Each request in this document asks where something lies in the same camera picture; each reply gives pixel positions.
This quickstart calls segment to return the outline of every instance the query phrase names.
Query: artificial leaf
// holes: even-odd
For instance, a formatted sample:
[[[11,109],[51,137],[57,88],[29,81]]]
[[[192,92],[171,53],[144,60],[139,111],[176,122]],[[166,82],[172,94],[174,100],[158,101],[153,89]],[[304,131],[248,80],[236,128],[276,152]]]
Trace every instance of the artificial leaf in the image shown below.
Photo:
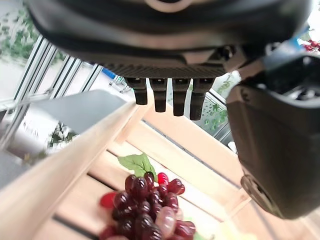
[[[158,182],[155,168],[151,165],[145,153],[141,155],[118,156],[119,163],[129,170],[134,170],[137,177],[143,177],[146,172],[152,172],[154,181]]]

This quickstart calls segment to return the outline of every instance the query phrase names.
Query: dark red grape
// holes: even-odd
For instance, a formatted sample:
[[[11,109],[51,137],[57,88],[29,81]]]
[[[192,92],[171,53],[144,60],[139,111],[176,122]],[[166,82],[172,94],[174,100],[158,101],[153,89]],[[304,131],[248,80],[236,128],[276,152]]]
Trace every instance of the dark red grape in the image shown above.
[[[117,230],[115,226],[107,226],[100,234],[99,240],[106,240],[109,237],[117,235]]]
[[[158,191],[161,198],[164,198],[168,194],[168,187],[165,184],[160,184],[158,187]]]
[[[124,187],[125,187],[125,191],[128,194],[131,193],[131,190],[132,190],[132,187],[133,187],[133,183],[134,183],[134,180],[136,178],[137,177],[134,174],[129,175],[129,176],[126,177],[125,182],[124,182]]]
[[[155,187],[151,190],[151,192],[152,192],[152,193],[156,193],[156,194],[159,195],[159,194],[160,194],[160,193],[159,193],[159,187],[158,187],[158,186],[155,186]]]
[[[156,224],[142,232],[142,240],[163,240],[160,228]]]
[[[151,217],[155,221],[157,218],[158,213],[162,209],[162,206],[159,203],[153,204],[151,207]]]
[[[185,193],[185,190],[186,190],[185,185],[182,184],[180,190],[177,192],[177,195],[181,195],[181,194]]]
[[[141,239],[142,233],[145,229],[148,229],[152,226],[153,220],[152,218],[144,213],[139,215],[136,220],[135,220],[135,235],[137,236],[138,239]]]
[[[136,216],[135,206],[128,206],[124,209],[114,208],[112,210],[112,218],[116,221],[124,218],[134,218]]]
[[[196,227],[192,222],[176,221],[174,234],[184,238],[190,238],[195,234],[195,232]]]
[[[177,213],[179,209],[177,195],[173,192],[169,192],[164,198],[164,205],[172,208],[174,212]]]
[[[154,188],[154,181],[155,181],[155,176],[151,171],[147,171],[144,174],[144,179],[146,181],[146,184],[148,186],[148,190],[151,191]]]
[[[133,181],[131,190],[132,197],[138,202],[142,202],[148,196],[148,186],[144,177],[137,177]]]
[[[182,188],[184,188],[185,186],[183,186],[182,182],[180,181],[180,179],[176,178],[173,179],[171,182],[169,182],[168,184],[168,192],[169,193],[174,193],[174,194],[178,194]]]
[[[160,204],[163,207],[165,205],[165,202],[160,198],[158,204]]]
[[[131,205],[131,202],[129,194],[125,191],[121,191],[115,195],[113,199],[113,206],[116,209],[123,209],[124,207]]]
[[[135,220],[133,218],[124,218],[118,222],[116,228],[117,234],[135,240]]]
[[[196,226],[195,226],[195,224],[194,224],[192,221],[185,221],[185,222],[184,222],[184,225],[186,225],[187,227],[189,227],[189,228],[192,230],[193,234],[196,233]]]
[[[149,214],[151,210],[150,203],[148,201],[143,201],[137,206],[137,213],[140,214]]]
[[[151,205],[158,204],[159,200],[160,200],[159,192],[158,193],[157,192],[150,193],[148,196],[148,200]]]

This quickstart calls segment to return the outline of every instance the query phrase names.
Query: blue object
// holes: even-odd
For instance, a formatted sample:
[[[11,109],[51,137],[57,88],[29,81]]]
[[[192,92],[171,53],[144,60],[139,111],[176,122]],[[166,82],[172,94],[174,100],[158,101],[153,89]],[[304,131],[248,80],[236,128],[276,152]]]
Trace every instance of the blue object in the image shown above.
[[[115,79],[115,77],[116,77],[116,75],[115,75],[112,71],[108,70],[108,69],[105,68],[105,67],[102,69],[102,72],[103,72],[105,75],[107,75],[109,78],[111,78],[111,79]]]

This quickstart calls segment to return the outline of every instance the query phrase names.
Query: grape cluster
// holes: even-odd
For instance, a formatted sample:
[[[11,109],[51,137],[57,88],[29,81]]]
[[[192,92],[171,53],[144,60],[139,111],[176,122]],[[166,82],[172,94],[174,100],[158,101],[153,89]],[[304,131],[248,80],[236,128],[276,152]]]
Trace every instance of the grape cluster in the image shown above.
[[[309,40],[308,42],[309,42],[309,44],[302,45],[305,50],[307,50],[308,52],[319,52],[320,51],[320,43],[319,42],[316,42],[313,40]]]
[[[117,226],[109,226],[100,234],[100,240],[115,236],[129,240],[193,239],[195,225],[179,219],[177,195],[185,192],[185,186],[179,179],[169,182],[164,173],[158,174],[159,186],[154,180],[152,172],[144,177],[130,175],[125,179],[125,191],[108,193],[100,199],[102,207],[113,208],[112,218],[117,222]]]

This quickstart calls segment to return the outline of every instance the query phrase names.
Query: wooden crate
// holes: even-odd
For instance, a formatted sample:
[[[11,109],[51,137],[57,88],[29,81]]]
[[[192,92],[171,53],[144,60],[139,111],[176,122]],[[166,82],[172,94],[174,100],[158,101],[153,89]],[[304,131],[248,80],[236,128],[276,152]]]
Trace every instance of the wooden crate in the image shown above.
[[[100,197],[123,190],[130,174],[117,156],[141,152],[156,172],[182,180],[179,206],[207,240],[318,239],[305,221],[259,209],[240,187],[237,156],[190,120],[173,117],[170,106],[156,113],[152,104],[127,103],[1,191],[0,240],[97,236],[113,223]]]

